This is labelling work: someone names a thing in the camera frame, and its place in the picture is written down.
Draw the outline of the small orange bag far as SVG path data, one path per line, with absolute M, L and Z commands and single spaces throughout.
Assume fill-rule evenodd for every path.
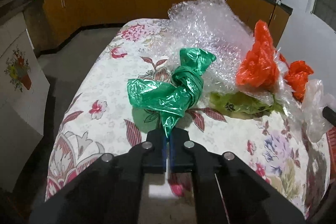
M 314 73 L 314 70 L 302 60 L 288 64 L 281 53 L 280 60 L 288 67 L 288 72 L 284 77 L 286 83 L 291 86 L 294 98 L 297 101 L 302 102 L 305 95 L 305 85 L 309 80 L 309 76 Z

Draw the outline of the clear bubble wrap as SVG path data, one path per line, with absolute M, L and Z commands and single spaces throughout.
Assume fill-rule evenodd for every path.
M 153 46 L 172 64 L 182 48 L 200 48 L 216 56 L 203 75 L 204 91 L 236 93 L 236 73 L 254 38 L 251 30 L 233 13 L 226 0 L 183 1 L 168 11 L 163 38 Z

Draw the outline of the tall orange plastic bag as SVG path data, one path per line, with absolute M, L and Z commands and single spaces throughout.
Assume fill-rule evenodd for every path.
M 271 90 L 279 77 L 274 61 L 276 54 L 267 24 L 258 20 L 254 29 L 254 44 L 236 73 L 236 85 Z

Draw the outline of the red trash basket with liner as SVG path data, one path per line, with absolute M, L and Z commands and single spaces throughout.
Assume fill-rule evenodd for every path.
M 336 128 L 333 127 L 327 133 L 327 142 L 329 145 L 329 153 L 330 153 L 330 178 L 335 180 L 336 175 Z

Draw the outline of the lower kitchen cabinets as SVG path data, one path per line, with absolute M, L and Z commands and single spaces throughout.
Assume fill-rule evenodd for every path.
M 193 0 L 34 0 L 23 16 L 36 53 L 60 50 L 88 28 L 120 27 L 139 18 L 166 19 L 172 5 Z M 226 0 L 248 27 L 263 20 L 275 43 L 285 30 L 292 9 L 271 0 Z

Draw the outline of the floral tablecloth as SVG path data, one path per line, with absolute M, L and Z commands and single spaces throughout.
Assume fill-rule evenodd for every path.
M 151 57 L 147 49 L 166 32 L 164 19 L 138 19 L 125 24 L 93 56 L 84 80 L 67 92 L 66 108 L 49 159 L 46 198 L 71 182 L 105 152 L 126 153 L 146 139 L 158 125 L 152 111 L 132 108 L 126 84 L 141 78 L 169 82 L 165 57 Z M 305 217 L 318 209 L 330 180 L 327 139 L 311 143 L 289 120 L 274 111 L 239 119 L 199 102 L 179 120 L 190 139 L 209 151 L 231 151 L 270 183 Z

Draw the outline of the clear plastic bag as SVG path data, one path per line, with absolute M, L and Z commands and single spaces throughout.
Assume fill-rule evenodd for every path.
M 333 127 L 323 117 L 322 110 L 326 106 L 335 110 L 335 97 L 324 93 L 322 80 L 309 78 L 305 85 L 303 101 L 297 101 L 291 86 L 284 79 L 288 67 L 280 60 L 279 51 L 276 52 L 274 61 L 280 72 L 275 87 L 275 100 L 282 106 L 291 129 L 294 131 L 303 129 L 309 140 L 317 143 Z

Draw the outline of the olive green plastic bag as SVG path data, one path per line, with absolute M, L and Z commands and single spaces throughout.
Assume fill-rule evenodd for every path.
M 209 103 L 213 109 L 222 114 L 246 114 L 251 117 L 260 117 L 273 111 L 284 113 L 277 101 L 268 105 L 242 92 L 224 95 L 212 92 Z

